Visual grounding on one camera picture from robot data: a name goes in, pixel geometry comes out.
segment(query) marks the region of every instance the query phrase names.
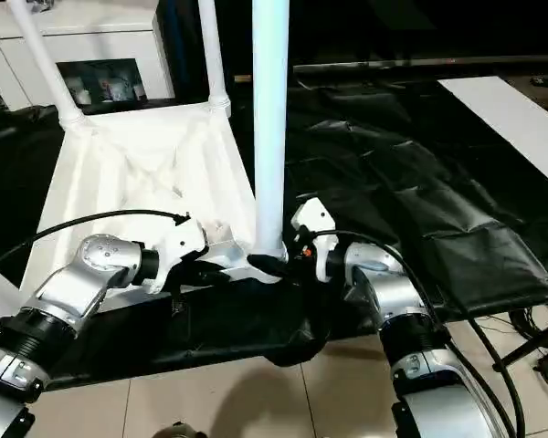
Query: silver metal joint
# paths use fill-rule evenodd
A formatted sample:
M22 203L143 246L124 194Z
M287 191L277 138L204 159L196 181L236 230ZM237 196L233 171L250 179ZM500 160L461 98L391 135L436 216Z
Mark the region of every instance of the silver metal joint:
M49 377L35 362L0 348L0 381L27 390L36 381L47 386Z

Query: white bracket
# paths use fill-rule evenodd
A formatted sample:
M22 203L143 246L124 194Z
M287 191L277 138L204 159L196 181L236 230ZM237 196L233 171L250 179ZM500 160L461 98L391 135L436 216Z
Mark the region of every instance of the white bracket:
M295 230L298 230L301 225L314 232L335 229L335 221L319 198L312 198L304 203L292 216L290 222ZM317 250L315 266L317 279L323 283L329 283L331 278L327 276L327 255L337 246L339 238L336 235L321 235L312 242Z

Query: white cabinet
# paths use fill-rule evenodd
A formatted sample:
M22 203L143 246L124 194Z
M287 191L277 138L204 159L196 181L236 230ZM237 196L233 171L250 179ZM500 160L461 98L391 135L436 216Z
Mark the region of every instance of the white cabinet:
M28 107L30 102L0 51L0 96L9 110Z
M148 99L166 99L174 97L174 91L156 21L157 4L158 0L61 0L33 18L59 67L108 60L106 65L114 65L113 60L121 59L115 64L130 65L131 75L139 81L132 85ZM53 103L5 3L0 3L0 94L11 110Z

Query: white plastic stand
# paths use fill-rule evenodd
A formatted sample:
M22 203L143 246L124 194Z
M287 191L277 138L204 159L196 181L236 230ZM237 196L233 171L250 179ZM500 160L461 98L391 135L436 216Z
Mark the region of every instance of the white plastic stand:
M255 244L256 205L227 120L230 102L214 0L199 0L208 102L89 117L75 106L25 0L8 3L53 93L66 132L39 230L124 208L189 213L206 231L210 249L205 260L225 266L233 279L276 281L246 260ZM123 216L63 230L33 245L21 290L27 295L36 290L70 260L86 235L110 233L152 247L173 229L172 221L163 218ZM152 299L145 293L149 291L146 287L111 291L102 309Z
M37 27L28 11L26 1L8 0L8 5L15 16L16 22L20 26L22 34L25 36L26 43L30 47L31 52L33 52L35 61L45 77L48 88L53 94L61 127L66 129L71 124L83 121L85 116L83 116L83 113L75 105L71 93L69 93L65 85L65 81L57 69L57 65L48 54L42 37L38 33Z
M284 258L282 213L290 0L254 0L256 254Z
M231 115L231 101L226 93L214 0L199 0L199 15L201 16L205 64L207 65L207 78L209 79L209 105L214 110L225 110L229 117Z

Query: wire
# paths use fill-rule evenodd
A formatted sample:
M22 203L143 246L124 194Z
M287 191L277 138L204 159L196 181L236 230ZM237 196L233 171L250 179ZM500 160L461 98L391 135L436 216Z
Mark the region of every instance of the wire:
M491 388L491 386L483 379L483 376L480 375L480 373L477 371L477 369L473 366L473 364L467 359L467 357L461 352L460 349L455 345L455 343L450 340L447 342L447 346L450 348L450 350L455 354L455 356L458 357L458 361L469 371L470 375L475 379L475 381L478 383L478 385L483 389L485 394L489 397L491 404L497 411L497 413L501 417L501 422L503 422L503 425L507 429L510 436L515 436L515 429L513 428L513 424L511 423L510 416L508 415L507 411L501 404L500 399L495 395L495 392Z
M0 255L0 264L3 263L8 257L20 251L21 249L27 246L31 246L37 240L42 239L43 237L46 237L48 235L52 235L53 233L56 233L57 231L61 231L65 228L69 228L71 226L75 226L79 224L85 224L86 222L97 221L98 219L104 219L106 217L124 216L129 214L145 214L150 216L163 216L163 217L170 217L172 219L176 219L177 217L180 217L178 214L161 212L158 210L116 210L113 212L90 214L89 216L79 217L77 219L73 219L72 221L64 222L63 224L51 226L50 228L47 228L46 230L43 230L27 238L27 240L25 240L21 244L18 244L10 248L8 251Z
M382 248L384 251L386 251L386 253L388 253L395 260L397 260L397 262L400 263L400 265L402 265L402 267L407 272L412 282L417 287L418 292L420 293L422 298L425 300L425 305L427 307L430 306L428 308L429 311L434 314L435 318L437 317L434 307L432 307L432 305L430 304L430 301L428 300L427 292L422 286L422 284L420 283L420 281L418 280L418 277L416 276L416 274L414 273L410 265L406 263L404 258L397 251L395 251L394 248L382 242L379 242L377 239L374 239L370 235L357 233L355 231L324 230L324 231L317 231L315 233L312 233L313 239L320 235L349 235L351 237L359 237L360 239L363 239L371 244L374 244ZM465 306L463 305L463 303L461 303L460 300L454 294L447 294L447 295L449 299L453 301L453 304L455 304L455 306L458 308L463 318L466 319L468 323L471 325L471 328L473 329L473 331L475 331L481 343L483 344L487 352L490 354L490 356L493 358L493 361L495 362L495 364L500 369L501 377L503 377L505 385L508 388L508 391L511 397L511 403L513 404L513 410L515 411L516 429L514 430L513 428L511 429L508 428L508 433L510 434L510 437L524 438L525 437L525 420L523 416L522 402L520 401L520 395L518 394L518 391L516 390L515 384L510 376L510 373L508 372L507 367L501 361L499 353L497 352L497 350L495 350L490 340L487 338L487 335L481 329L480 325L477 324L475 319L470 317L470 314L465 308ZM501 408L500 410L498 410L498 414L500 415L500 417L501 418L503 418L504 416L507 417L507 413L505 412L503 407L502 406L498 406L498 407Z

